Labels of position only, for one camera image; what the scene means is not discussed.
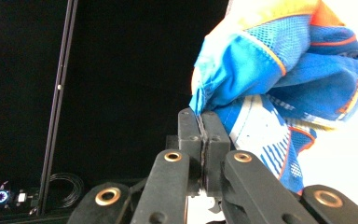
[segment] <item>brass bushing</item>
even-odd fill
[[[251,155],[249,155],[247,153],[238,152],[238,153],[235,153],[234,159],[236,161],[240,161],[240,162],[249,162],[252,160],[252,157],[251,157]]]
[[[313,196],[319,203],[329,207],[339,208],[343,204],[342,200],[335,193],[327,190],[316,190]]]
[[[164,155],[166,161],[179,161],[182,159],[182,154],[179,152],[169,152]]]
[[[113,194],[113,197],[106,199],[106,194]],[[120,198],[121,191],[118,188],[108,188],[101,190],[97,196],[95,196],[95,202],[100,206],[107,206],[117,202]]]

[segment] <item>clothing item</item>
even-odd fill
[[[236,149],[291,191],[298,153],[358,108],[358,42],[318,0],[243,1],[203,42],[190,107],[215,111]]]

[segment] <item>orange trim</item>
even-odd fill
[[[301,190],[299,190],[299,191],[297,192],[297,194],[298,194],[299,196],[301,196],[303,191],[304,191],[304,190],[301,189]]]
[[[208,34],[218,36],[245,31],[269,21],[296,15],[312,15],[321,0],[258,0],[252,3],[237,1],[225,18]],[[264,44],[259,44],[281,68],[286,75],[286,68],[278,56]]]
[[[279,176],[278,176],[279,180],[281,179],[281,177],[283,175],[284,168],[286,167],[287,157],[289,156],[289,150],[290,150],[290,142],[292,141],[292,133],[290,133],[288,141],[289,141],[288,142],[289,144],[287,144],[286,156],[284,157],[283,166],[282,166],[281,172],[279,173]]]
[[[305,132],[304,130],[301,130],[299,128],[295,128],[295,127],[289,127],[289,130],[291,131],[295,131],[295,132],[298,132],[298,133],[302,133],[304,135],[306,135],[308,138],[310,138],[310,143],[306,144],[305,146],[303,146],[299,151],[298,153],[302,152],[303,150],[305,149],[309,149],[310,147],[313,146],[313,144],[315,144],[315,137],[313,137],[310,133],[307,133]]]
[[[345,23],[323,1],[320,2],[312,15],[310,24],[316,26],[345,26]]]
[[[353,107],[356,105],[357,99],[358,99],[358,79],[356,85],[356,92],[354,93],[352,98],[338,110],[338,112],[342,114],[346,114],[350,112],[353,109]]]
[[[278,56],[269,48],[267,47],[263,42],[261,42],[260,40],[258,40],[257,38],[252,38],[252,40],[258,45],[260,46],[263,50],[266,51],[266,53],[271,56],[271,58],[275,61],[275,63],[278,64],[278,66],[281,68],[281,72],[282,72],[282,76],[284,77],[286,75],[286,67],[284,67],[283,62],[281,61],[281,59],[278,58]]]
[[[351,42],[356,41],[356,35],[353,35],[351,38],[338,41],[338,42],[323,42],[323,43],[310,43],[311,46],[340,46],[340,45],[346,45]]]

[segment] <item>black metal pole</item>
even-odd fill
[[[51,166],[53,163],[54,148],[57,138],[58,124],[62,105],[62,94],[68,67],[69,53],[72,43],[72,34],[74,31],[76,18],[77,0],[69,0],[66,8],[65,23],[62,34],[62,44],[60,59],[57,70],[56,83],[54,87],[54,97],[51,107],[50,123],[48,126],[48,141],[46,143],[45,160],[41,176],[41,185],[39,191],[39,202],[36,213],[39,216],[45,215],[48,199],[48,185],[51,175]]]

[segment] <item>black metal bracket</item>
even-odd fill
[[[197,196],[200,190],[219,200],[229,224],[358,223],[358,205],[339,191],[317,185],[296,195],[256,155],[230,150],[229,138],[214,112],[202,114],[201,119],[202,131],[189,108],[179,112],[178,136],[167,138],[170,149],[157,155],[134,211],[128,212],[128,203],[98,208],[95,197],[98,190],[106,189],[102,186],[86,195],[71,215],[70,220],[76,220],[72,223],[186,223],[187,196]],[[124,202],[131,197],[131,193],[123,195]],[[87,209],[103,212],[81,212]],[[76,216],[87,216],[87,222]],[[123,218],[128,216],[131,222]]]

